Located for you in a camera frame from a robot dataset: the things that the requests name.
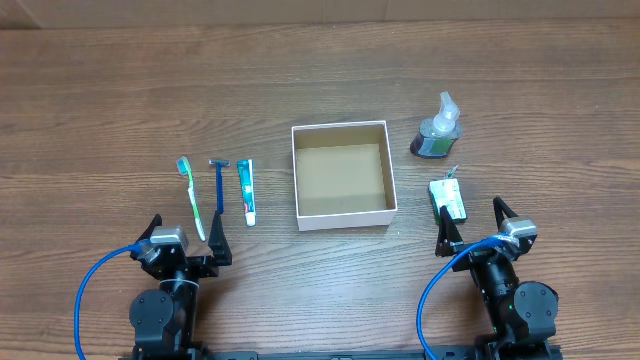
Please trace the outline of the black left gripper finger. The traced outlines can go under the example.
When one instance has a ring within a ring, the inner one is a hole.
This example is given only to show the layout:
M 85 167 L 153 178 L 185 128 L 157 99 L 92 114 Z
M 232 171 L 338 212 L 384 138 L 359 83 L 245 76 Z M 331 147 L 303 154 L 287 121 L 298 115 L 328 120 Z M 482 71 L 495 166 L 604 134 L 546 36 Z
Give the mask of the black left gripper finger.
M 212 219 L 208 246 L 212 250 L 217 266 L 230 266 L 232 264 L 232 253 L 224 234 L 221 214 L 218 210 L 215 211 Z
M 139 238 L 135 241 L 136 244 L 144 244 L 147 243 L 155 230 L 156 227 L 161 226 L 163 223 L 162 217 L 160 214 L 156 214 L 151 220 L 149 226 L 144 230 L 144 232 L 139 236 Z

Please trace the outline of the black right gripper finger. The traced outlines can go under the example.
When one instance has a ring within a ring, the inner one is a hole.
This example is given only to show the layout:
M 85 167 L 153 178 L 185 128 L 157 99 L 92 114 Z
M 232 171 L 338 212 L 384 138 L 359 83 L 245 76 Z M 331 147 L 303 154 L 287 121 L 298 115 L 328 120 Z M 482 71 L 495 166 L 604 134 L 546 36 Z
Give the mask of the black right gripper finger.
M 518 217 L 518 215 L 499 196 L 496 196 L 493 199 L 493 208 L 498 228 L 505 228 L 512 218 Z
M 435 255 L 454 256 L 461 252 L 464 242 L 446 206 L 440 208 L 438 224 Z

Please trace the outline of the white green soap bar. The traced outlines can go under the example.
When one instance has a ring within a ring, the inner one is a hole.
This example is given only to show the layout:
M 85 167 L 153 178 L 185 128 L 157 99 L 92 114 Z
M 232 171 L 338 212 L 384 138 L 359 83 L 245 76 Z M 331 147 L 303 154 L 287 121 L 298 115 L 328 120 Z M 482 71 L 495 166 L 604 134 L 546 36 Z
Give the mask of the white green soap bar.
M 455 177 L 457 169 L 458 165 L 451 168 L 442 179 L 432 180 L 428 185 L 437 223 L 440 223 L 442 207 L 446 208 L 455 223 L 463 223 L 468 218 L 459 182 Z

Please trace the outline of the green white toothbrush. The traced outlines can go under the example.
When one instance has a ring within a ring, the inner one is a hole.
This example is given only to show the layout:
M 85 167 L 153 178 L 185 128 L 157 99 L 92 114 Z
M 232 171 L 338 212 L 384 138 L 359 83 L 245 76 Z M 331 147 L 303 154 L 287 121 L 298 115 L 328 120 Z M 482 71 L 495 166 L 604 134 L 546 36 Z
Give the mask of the green white toothbrush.
M 195 223 L 200 241 L 205 242 L 206 236 L 205 236 L 204 227 L 202 224 L 201 216 L 200 216 L 198 205 L 197 205 L 194 178 L 193 178 L 190 162 L 187 157 L 182 156 L 176 160 L 176 166 L 179 174 L 187 178 L 187 181 L 188 181 L 187 194 L 188 194 L 189 201 L 193 211 L 194 223 Z

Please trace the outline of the blue disposable razor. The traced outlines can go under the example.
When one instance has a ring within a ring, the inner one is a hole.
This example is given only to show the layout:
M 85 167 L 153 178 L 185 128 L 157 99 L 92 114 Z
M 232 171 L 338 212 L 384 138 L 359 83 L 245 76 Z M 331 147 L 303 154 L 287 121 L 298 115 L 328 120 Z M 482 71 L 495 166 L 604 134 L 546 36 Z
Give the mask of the blue disposable razor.
M 209 165 L 215 168 L 216 172 L 216 211 L 219 214 L 224 213 L 224 183 L 223 169 L 230 166 L 228 160 L 210 160 Z

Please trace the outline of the teal toothpaste tube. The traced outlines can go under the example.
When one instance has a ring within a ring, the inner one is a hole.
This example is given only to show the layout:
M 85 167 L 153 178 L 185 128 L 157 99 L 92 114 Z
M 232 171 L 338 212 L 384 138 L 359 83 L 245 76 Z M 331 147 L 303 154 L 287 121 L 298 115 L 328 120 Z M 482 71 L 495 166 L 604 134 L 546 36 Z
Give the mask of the teal toothpaste tube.
M 253 227 L 256 225 L 253 161 L 251 159 L 239 160 L 237 162 L 237 169 L 243 197 L 246 224 L 249 227 Z

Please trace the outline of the clear soap pump bottle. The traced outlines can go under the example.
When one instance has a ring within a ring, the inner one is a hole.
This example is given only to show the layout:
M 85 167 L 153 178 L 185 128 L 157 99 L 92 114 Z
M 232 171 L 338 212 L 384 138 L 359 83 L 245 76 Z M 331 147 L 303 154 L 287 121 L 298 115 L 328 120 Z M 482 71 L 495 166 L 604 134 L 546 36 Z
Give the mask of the clear soap pump bottle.
M 410 144 L 410 152 L 420 158 L 446 157 L 462 134 L 459 116 L 459 107 L 451 95 L 442 92 L 438 113 L 421 122 L 419 131 Z

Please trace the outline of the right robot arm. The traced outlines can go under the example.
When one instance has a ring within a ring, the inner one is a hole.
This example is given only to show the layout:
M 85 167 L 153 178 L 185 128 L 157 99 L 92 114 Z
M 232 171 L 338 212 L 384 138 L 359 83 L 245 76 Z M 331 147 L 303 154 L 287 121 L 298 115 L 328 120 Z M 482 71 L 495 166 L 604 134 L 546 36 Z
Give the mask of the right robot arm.
M 544 283 L 519 280 L 513 267 L 531 250 L 538 228 L 499 197 L 493 199 L 493 207 L 497 233 L 475 243 L 463 241 L 445 207 L 439 214 L 435 254 L 451 259 L 449 270 L 470 273 L 493 327 L 491 334 L 477 336 L 471 347 L 456 356 L 561 360 L 561 348 L 549 343 L 556 334 L 559 295 Z

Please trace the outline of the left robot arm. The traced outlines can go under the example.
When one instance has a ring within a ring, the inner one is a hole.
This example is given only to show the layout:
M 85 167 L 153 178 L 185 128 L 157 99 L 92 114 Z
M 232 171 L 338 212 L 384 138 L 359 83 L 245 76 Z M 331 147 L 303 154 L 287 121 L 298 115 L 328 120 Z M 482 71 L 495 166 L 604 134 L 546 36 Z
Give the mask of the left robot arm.
M 211 359 L 211 351 L 193 340 L 199 281 L 217 277 L 232 264 L 232 253 L 215 212 L 207 240 L 209 255 L 188 256 L 188 239 L 179 226 L 162 224 L 155 215 L 136 240 L 131 258 L 158 281 L 156 289 L 141 292 L 131 303 L 129 320 L 135 330 L 132 357 L 140 360 Z

